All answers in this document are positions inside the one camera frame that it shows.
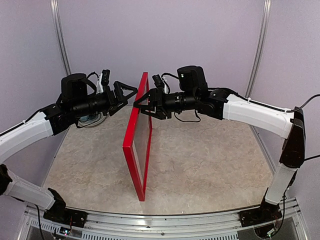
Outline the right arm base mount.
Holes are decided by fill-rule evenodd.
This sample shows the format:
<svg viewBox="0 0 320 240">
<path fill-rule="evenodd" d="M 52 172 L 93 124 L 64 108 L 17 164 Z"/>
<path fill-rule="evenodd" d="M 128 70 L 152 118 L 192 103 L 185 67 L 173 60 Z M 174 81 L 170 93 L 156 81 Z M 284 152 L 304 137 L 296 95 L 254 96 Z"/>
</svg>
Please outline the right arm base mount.
<svg viewBox="0 0 320 240">
<path fill-rule="evenodd" d="M 265 197 L 259 207 L 242 210 L 239 212 L 239 219 L 242 227 L 249 227 L 280 219 L 283 215 L 280 211 L 280 204 L 268 203 Z"/>
</svg>

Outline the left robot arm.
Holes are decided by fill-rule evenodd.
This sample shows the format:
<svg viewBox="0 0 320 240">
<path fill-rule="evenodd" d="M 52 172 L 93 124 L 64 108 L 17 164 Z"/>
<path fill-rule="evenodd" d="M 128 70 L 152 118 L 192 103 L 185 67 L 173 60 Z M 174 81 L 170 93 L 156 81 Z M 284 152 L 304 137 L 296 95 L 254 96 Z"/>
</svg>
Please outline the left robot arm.
<svg viewBox="0 0 320 240">
<path fill-rule="evenodd" d="M 29 118 L 0 134 L 0 193 L 41 207 L 57 221 L 70 218 L 60 194 L 19 177 L 5 162 L 24 149 L 78 125 L 82 117 L 101 113 L 113 116 L 138 93 L 134 86 L 115 81 L 110 87 L 110 72 L 103 70 L 97 83 L 84 73 L 73 73 L 61 80 L 61 92 L 55 103 L 36 110 Z"/>
</svg>

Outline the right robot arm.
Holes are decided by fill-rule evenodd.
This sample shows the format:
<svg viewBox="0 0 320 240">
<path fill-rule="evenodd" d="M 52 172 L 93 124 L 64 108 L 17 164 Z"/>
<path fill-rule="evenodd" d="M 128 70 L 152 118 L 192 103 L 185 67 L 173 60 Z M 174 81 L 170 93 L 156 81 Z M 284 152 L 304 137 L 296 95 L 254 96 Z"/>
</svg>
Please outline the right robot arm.
<svg viewBox="0 0 320 240">
<path fill-rule="evenodd" d="M 282 148 L 273 177 L 256 210 L 256 218 L 266 222 L 275 212 L 298 169 L 305 162 L 306 131 L 304 113 L 251 100 L 226 87 L 209 87 L 200 66 L 184 66 L 177 70 L 179 92 L 165 90 L 163 76 L 152 77 L 155 87 L 134 102 L 142 114 L 159 120 L 173 114 L 194 110 L 216 120 L 247 124 L 281 139 Z"/>
</svg>

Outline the red wooden picture frame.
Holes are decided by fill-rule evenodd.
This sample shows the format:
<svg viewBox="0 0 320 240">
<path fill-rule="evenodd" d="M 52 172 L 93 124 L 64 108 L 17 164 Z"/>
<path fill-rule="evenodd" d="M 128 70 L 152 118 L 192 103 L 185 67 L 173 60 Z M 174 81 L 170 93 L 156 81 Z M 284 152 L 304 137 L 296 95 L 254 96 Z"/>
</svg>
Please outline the red wooden picture frame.
<svg viewBox="0 0 320 240">
<path fill-rule="evenodd" d="M 138 200 L 146 199 L 149 159 L 152 140 L 152 119 L 133 107 L 122 149 Z"/>
</svg>

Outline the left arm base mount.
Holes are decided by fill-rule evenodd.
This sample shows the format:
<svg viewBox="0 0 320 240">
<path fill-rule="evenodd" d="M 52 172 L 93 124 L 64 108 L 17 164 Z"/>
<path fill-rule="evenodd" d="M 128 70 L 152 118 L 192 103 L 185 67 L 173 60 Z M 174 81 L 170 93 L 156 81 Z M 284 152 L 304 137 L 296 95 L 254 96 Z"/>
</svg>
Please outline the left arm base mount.
<svg viewBox="0 0 320 240">
<path fill-rule="evenodd" d="M 84 228 L 88 213 L 81 210 L 67 208 L 64 204 L 55 203 L 45 210 L 43 218 L 70 227 Z"/>
</svg>

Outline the clear acrylic sheet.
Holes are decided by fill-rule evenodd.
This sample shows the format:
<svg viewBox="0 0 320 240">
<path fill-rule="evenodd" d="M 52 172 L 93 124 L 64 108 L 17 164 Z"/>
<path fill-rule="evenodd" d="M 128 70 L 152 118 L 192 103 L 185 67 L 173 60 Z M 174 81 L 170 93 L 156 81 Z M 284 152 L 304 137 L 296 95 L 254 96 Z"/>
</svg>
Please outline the clear acrylic sheet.
<svg viewBox="0 0 320 240">
<path fill-rule="evenodd" d="M 147 164 L 147 153 L 148 153 L 148 142 L 150 135 L 150 121 L 149 116 L 141 114 L 140 110 L 133 107 L 134 112 L 134 123 L 135 131 L 132 141 L 132 149 L 134 160 L 137 166 L 138 176 L 141 185 L 144 185 L 146 164 Z"/>
</svg>

